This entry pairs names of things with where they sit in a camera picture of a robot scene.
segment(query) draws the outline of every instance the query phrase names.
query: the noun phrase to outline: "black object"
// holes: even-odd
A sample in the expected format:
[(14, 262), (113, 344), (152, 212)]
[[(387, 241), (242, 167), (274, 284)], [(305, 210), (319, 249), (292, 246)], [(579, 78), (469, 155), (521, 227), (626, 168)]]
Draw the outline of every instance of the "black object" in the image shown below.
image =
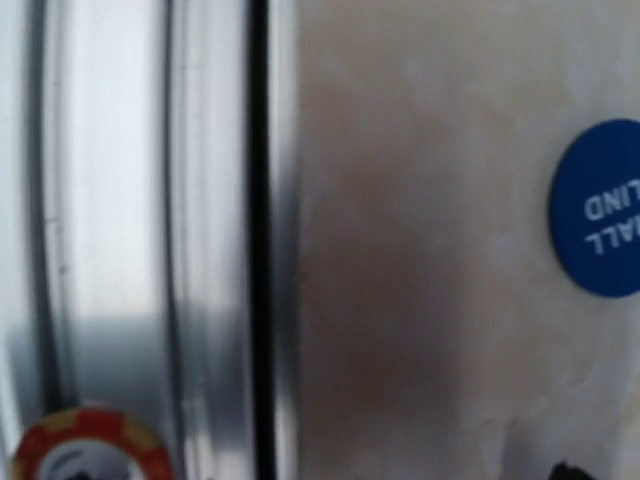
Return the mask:
[(78, 472), (74, 477), (70, 477), (67, 480), (93, 480), (87, 472)]
[(579, 468), (568, 467), (565, 462), (562, 462), (553, 467), (549, 480), (595, 480), (595, 478)]

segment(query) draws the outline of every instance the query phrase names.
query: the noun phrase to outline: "black groove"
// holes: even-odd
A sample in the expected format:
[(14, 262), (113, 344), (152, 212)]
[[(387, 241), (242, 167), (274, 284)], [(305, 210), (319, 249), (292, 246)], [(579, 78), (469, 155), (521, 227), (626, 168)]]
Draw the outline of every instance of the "black groove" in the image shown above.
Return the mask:
[(251, 311), (256, 462), (259, 480), (274, 480), (275, 422), (269, 195), (269, 0), (252, 0), (249, 20), (248, 162)]
[(32, 289), (36, 313), (35, 328), (42, 401), (45, 412), (52, 412), (67, 405), (65, 405), (60, 385), (60, 370), (56, 355), (47, 279), (42, 132), (45, 5), (45, 0), (32, 0), (31, 2), (27, 65), (26, 155)]
[(178, 445), (177, 455), (175, 458), (180, 462), (179, 465), (175, 465), (174, 468), (178, 470), (179, 478), (186, 478), (184, 464), (184, 451), (185, 442), (185, 428), (182, 412), (182, 398), (184, 393), (184, 385), (182, 382), (182, 352), (180, 347), (180, 328), (178, 326), (178, 308), (174, 284), (174, 268), (175, 268), (175, 255), (174, 255), (174, 223), (173, 223), (173, 189), (171, 187), (171, 152), (173, 147), (172, 141), (172, 72), (173, 72), (173, 36), (174, 36), (174, 13), (175, 13), (174, 0), (165, 0), (165, 15), (164, 15), (164, 44), (163, 44), (163, 57), (162, 57), (162, 207), (163, 207), (163, 254), (164, 254), (164, 286), (165, 286), (165, 298), (167, 309), (167, 347), (169, 350), (169, 368), (170, 368), (170, 382), (173, 396), (173, 418), (174, 429), (177, 437)]

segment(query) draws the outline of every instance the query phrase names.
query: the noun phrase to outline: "silver metal surface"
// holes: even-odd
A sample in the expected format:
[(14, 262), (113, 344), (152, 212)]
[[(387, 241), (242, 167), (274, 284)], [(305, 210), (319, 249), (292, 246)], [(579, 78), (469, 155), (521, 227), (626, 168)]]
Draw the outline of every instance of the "silver metal surface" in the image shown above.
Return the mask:
[(29, 8), (0, 2), (0, 465), (43, 413), (27, 160)]
[(50, 281), (66, 287), (73, 383), (81, 404), (122, 409), (161, 432), (178, 467), (164, 284), (163, 4), (68, 0), (63, 28), (55, 174), (64, 264), (63, 278)]
[[(295, 3), (269, 10), (260, 179), (279, 480), (297, 477)], [(159, 432), (178, 478), (258, 477), (249, 4), (0, 0), (0, 466), (43, 414), (102, 405)]]
[(278, 480), (298, 477), (297, 261), (298, 2), (269, 5), (269, 197), (272, 272), (275, 468)]
[(49, 295), (50, 334), (55, 346), (57, 380), (60, 382), (60, 401), (74, 405), (78, 401), (74, 362), (71, 356), (72, 339), (68, 323), (66, 298), (66, 259), (64, 251), (65, 205), (64, 122), (66, 103), (62, 86), (66, 78), (64, 61), (65, 21), (67, 0), (51, 0), (44, 12), (44, 57), (42, 75), (42, 134), (41, 152), (44, 171), (43, 208), (44, 235), (47, 246), (46, 270)]
[(177, 2), (174, 281), (190, 478), (255, 477), (246, 162), (247, 2)]

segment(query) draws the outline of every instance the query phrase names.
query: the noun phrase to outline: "chip stripe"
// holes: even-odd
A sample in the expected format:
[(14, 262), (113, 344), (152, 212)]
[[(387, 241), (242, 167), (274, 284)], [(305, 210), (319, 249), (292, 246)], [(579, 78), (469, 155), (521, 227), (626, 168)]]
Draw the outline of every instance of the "chip stripe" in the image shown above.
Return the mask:
[(97, 440), (119, 448), (138, 464), (147, 480), (174, 480), (160, 438), (120, 412), (75, 409), (43, 418), (27, 430), (12, 462), (13, 480), (37, 480), (45, 457), (68, 442)]

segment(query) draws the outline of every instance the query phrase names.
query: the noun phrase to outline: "red poker chip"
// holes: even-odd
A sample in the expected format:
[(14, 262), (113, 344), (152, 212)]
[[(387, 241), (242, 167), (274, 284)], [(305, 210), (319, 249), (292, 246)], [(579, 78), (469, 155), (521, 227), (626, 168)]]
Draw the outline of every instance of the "red poker chip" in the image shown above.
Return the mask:
[(174, 480), (156, 434), (98, 409), (44, 417), (22, 437), (12, 469), (13, 480)]

